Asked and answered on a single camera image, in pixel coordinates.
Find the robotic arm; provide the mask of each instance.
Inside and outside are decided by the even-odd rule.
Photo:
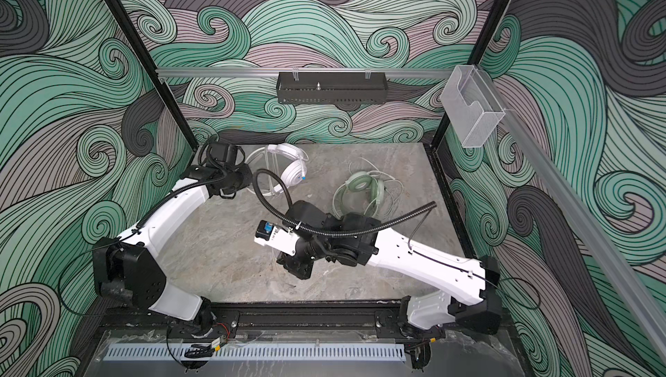
[[[198,206],[212,195],[233,198],[236,191],[252,181],[246,164],[234,164],[236,146],[211,146],[212,162],[209,159],[206,165],[188,167],[161,206],[153,208],[116,239],[101,240],[101,246],[93,252],[97,294],[179,318],[184,327],[199,336],[206,335],[214,321],[210,301],[174,285],[156,260]],[[391,228],[345,236],[345,232],[371,229],[380,222],[359,214],[337,220],[302,200],[292,205],[285,216],[297,222],[295,228],[261,221],[254,241],[278,249],[277,263],[296,277],[309,279],[314,262],[320,258],[347,266],[389,268],[440,289],[409,300],[407,320],[412,326],[426,330],[436,324],[457,322],[480,332],[497,331],[502,304],[495,294],[500,270],[493,258],[474,260],[449,255],[410,242]],[[299,228],[301,225],[325,233],[312,234]]]

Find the black vertical post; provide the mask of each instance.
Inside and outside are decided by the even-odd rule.
[[[510,1],[511,0],[495,0],[493,3],[486,23],[484,23],[484,26],[481,29],[479,39],[476,41],[474,48],[471,50],[470,58],[467,60],[468,65],[478,65],[481,63],[481,58],[484,57],[484,53],[486,52],[488,44],[495,34],[495,30],[500,26],[500,22],[504,17],[504,12],[506,11],[506,7],[509,6]],[[430,145],[433,148],[437,149],[439,147],[439,144],[444,139],[444,133],[446,132],[446,129],[449,127],[450,123],[451,121],[449,118],[444,115],[439,123],[439,126],[437,127],[435,135],[432,137],[432,141],[430,142]]]
[[[148,73],[148,76],[151,78],[151,81],[155,86],[155,90],[157,90],[157,93],[164,101],[164,104],[171,112],[171,115],[176,121],[176,124],[178,124],[178,127],[185,136],[185,139],[187,139],[187,142],[190,144],[192,149],[196,150],[198,148],[198,141],[196,140],[195,134],[192,132],[189,124],[187,124],[185,116],[183,116],[180,112],[178,103],[171,93],[169,86],[166,83],[160,81],[159,77],[157,76],[157,66],[155,65],[155,62],[153,61],[150,53],[148,52],[148,49],[146,49],[145,45],[141,41],[141,38],[139,37],[137,30],[132,24],[129,15],[125,11],[125,8],[122,6],[121,0],[104,0],[104,2],[111,11],[113,17],[115,17],[116,22],[118,22],[118,26],[120,26],[121,31],[125,34],[130,47],[138,58],[138,61],[143,66],[146,73]]]

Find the headphones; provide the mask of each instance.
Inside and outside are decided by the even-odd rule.
[[[269,153],[273,155],[274,172],[278,171],[278,155],[285,156],[293,160],[293,162],[291,162],[284,170],[284,172],[282,172],[282,174],[280,175],[281,180],[284,182],[287,188],[298,185],[303,179],[305,179],[305,175],[308,172],[308,169],[305,166],[305,162],[310,160],[310,157],[308,156],[307,153],[303,151],[303,149],[298,148],[294,145],[290,145],[288,143],[282,143],[281,145],[267,145],[266,147],[257,148],[248,156],[247,164],[248,165],[252,164],[253,161],[255,161],[259,156],[263,154],[266,159],[266,167],[269,168],[270,166],[268,162]],[[270,197],[272,195],[279,194],[282,192],[282,187],[279,184],[273,187],[271,180],[269,180],[269,182],[271,185],[271,189],[269,190],[262,189],[261,192],[263,196]],[[254,189],[248,188],[248,190],[254,193]]]
[[[360,158],[371,164],[372,167],[375,168],[375,170],[367,172],[359,171],[352,173],[351,170],[352,164],[351,163],[349,164],[349,172],[352,173],[351,176],[349,176],[349,179],[347,179],[342,185],[340,185],[340,187],[338,187],[338,189],[333,194],[333,203],[332,203],[333,215],[335,215],[336,218],[341,219],[343,215],[349,213],[349,210],[345,208],[342,203],[342,199],[344,197],[345,192],[348,191],[351,193],[355,193],[355,192],[363,192],[364,190],[370,192],[370,197],[369,197],[370,204],[368,204],[366,209],[363,211],[364,216],[370,216],[374,218],[379,215],[379,210],[384,204],[386,193],[388,193],[388,195],[391,197],[391,206],[387,214],[383,215],[383,217],[391,215],[394,209],[398,207],[396,204],[398,203],[400,195],[402,195],[402,191],[404,190],[402,182],[398,181],[396,178],[394,178],[388,173],[379,171],[377,169],[377,166],[373,165],[372,162],[370,162],[368,159],[363,157]],[[381,180],[379,178],[381,174],[388,176],[389,179],[386,181]],[[391,182],[391,181],[398,182],[400,184],[401,190],[400,194],[398,195],[398,198],[394,198],[393,195],[390,192],[388,192],[386,189],[386,182]]]

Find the white mesh file holder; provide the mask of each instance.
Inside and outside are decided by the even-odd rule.
[[[462,147],[483,147],[504,117],[499,96],[487,72],[474,65],[455,66],[439,98]]]

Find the patterned wall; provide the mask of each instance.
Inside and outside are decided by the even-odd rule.
[[[58,275],[143,215],[190,154],[103,0],[0,0],[0,374],[74,374],[89,319],[62,309]],[[63,285],[85,312],[89,257]]]
[[[665,0],[512,0],[482,61],[636,274],[666,308]],[[666,376],[510,133],[463,150],[451,188],[479,255],[534,283],[510,300],[539,376]],[[533,290],[507,284],[532,305]]]
[[[492,0],[122,0],[160,67],[465,63]],[[275,79],[172,79],[195,133],[236,143],[429,141],[444,82],[396,79],[385,105],[281,105]]]

